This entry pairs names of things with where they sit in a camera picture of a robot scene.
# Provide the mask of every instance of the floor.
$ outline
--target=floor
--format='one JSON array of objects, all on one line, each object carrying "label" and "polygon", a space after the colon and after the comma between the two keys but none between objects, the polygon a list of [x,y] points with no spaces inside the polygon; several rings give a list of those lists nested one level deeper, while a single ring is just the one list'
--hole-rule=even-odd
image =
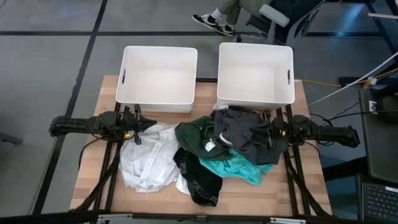
[{"label": "floor", "polygon": [[[208,30],[194,23],[190,15],[211,12],[222,2],[108,1],[100,32],[147,33],[101,35],[95,39],[73,116],[85,118],[93,114],[103,76],[118,75],[123,49],[128,45],[194,47],[198,50],[197,76],[216,77],[218,46],[233,39],[201,35],[201,31]],[[93,30],[100,6],[101,0],[6,0],[0,8],[0,31],[89,32]],[[378,1],[377,8],[385,10],[386,6]],[[309,32],[378,32],[367,13],[364,4],[328,2],[320,9]],[[245,26],[248,17],[249,14],[241,13],[237,31],[253,31]],[[159,35],[156,32],[187,32],[189,35]],[[10,35],[0,32],[0,131],[24,140],[21,146],[0,143],[0,217],[31,211],[53,144],[48,127],[54,117],[65,112],[89,39],[88,35]],[[390,56],[388,45],[380,37],[305,37],[294,52],[295,78],[336,84],[337,77],[362,76]],[[305,84],[308,102],[335,90]],[[356,87],[350,88],[311,106],[310,111],[331,118],[358,101],[357,91]],[[359,111],[359,107],[350,111]],[[362,138],[359,116],[339,119],[334,124],[352,125]],[[68,210],[77,176],[78,155],[85,142],[84,134],[67,136],[44,212]],[[319,149],[323,167],[364,155],[363,144],[356,149],[338,144],[320,146]],[[334,199],[341,195],[339,187],[352,184],[350,181],[352,179],[328,183],[335,215],[355,217],[355,209],[340,205],[339,200]]]}]

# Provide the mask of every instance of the black garment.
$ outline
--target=black garment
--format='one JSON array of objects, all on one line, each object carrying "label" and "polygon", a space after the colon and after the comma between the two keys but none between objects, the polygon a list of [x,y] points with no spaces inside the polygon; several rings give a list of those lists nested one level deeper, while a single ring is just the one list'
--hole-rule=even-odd
[{"label": "black garment", "polygon": [[232,106],[214,110],[215,134],[233,144],[233,148],[254,165],[278,164],[281,152],[288,149],[286,139],[274,139],[269,148],[269,122],[258,113],[246,108]]},{"label": "black garment", "polygon": [[192,200],[201,206],[215,207],[223,179],[200,164],[199,158],[180,147],[175,153],[174,162],[181,175],[187,180]]}]

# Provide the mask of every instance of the teal cloth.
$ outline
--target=teal cloth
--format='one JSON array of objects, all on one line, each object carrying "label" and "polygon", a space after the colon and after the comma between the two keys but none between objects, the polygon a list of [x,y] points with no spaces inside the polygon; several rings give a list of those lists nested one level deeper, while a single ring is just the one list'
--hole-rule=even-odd
[{"label": "teal cloth", "polygon": [[230,160],[210,161],[199,158],[200,164],[220,177],[240,177],[254,186],[261,185],[261,172],[267,174],[271,171],[272,164],[261,166],[253,165],[234,149],[230,149],[229,153],[232,154],[232,159]]}]

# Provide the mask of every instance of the clothing tag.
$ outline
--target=clothing tag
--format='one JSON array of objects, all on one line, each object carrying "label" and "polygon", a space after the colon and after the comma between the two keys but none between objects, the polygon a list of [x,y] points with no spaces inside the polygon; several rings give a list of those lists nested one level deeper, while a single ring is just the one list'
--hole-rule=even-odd
[{"label": "clothing tag", "polygon": [[377,114],[377,112],[373,112],[377,110],[376,104],[377,102],[369,100],[369,112],[372,112],[372,114]]},{"label": "clothing tag", "polygon": [[212,150],[214,147],[216,147],[216,144],[214,144],[211,139],[209,139],[209,140],[210,141],[208,143],[206,143],[206,145],[205,145],[205,149],[208,152],[210,152],[210,150]]}]

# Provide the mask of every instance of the person's leg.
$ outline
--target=person's leg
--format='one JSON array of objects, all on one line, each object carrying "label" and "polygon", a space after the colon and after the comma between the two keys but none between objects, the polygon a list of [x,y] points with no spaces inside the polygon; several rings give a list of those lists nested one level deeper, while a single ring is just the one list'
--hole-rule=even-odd
[{"label": "person's leg", "polygon": [[215,28],[215,31],[219,34],[227,35],[230,37],[234,36],[234,25],[238,21],[241,8],[254,16],[260,17],[260,8],[265,4],[269,4],[271,1],[272,0],[237,0],[228,2],[229,4],[225,4],[222,7],[218,8],[220,10],[220,13],[227,15],[227,23],[222,26],[217,26]]},{"label": "person's leg", "polygon": [[239,0],[226,1],[222,6],[217,8],[220,13],[226,15],[226,22],[231,25],[236,25],[238,21],[239,13],[241,12],[241,6]]},{"label": "person's leg", "polygon": [[229,14],[236,13],[236,11],[237,11],[236,8],[239,8],[238,14],[236,15],[236,20],[238,19],[239,11],[240,11],[240,6],[239,6],[238,2],[239,2],[239,0],[226,0],[226,2],[222,6],[216,8],[216,10],[213,13],[205,14],[202,16],[192,15],[192,19],[195,22],[202,24],[210,29],[215,29],[218,26],[218,19],[220,18],[220,16],[222,14],[224,14],[224,15],[227,15],[227,17],[228,17]]},{"label": "person's leg", "polygon": [[239,5],[251,15],[260,17],[260,8],[265,4],[271,3],[271,1],[272,0],[239,0]]}]

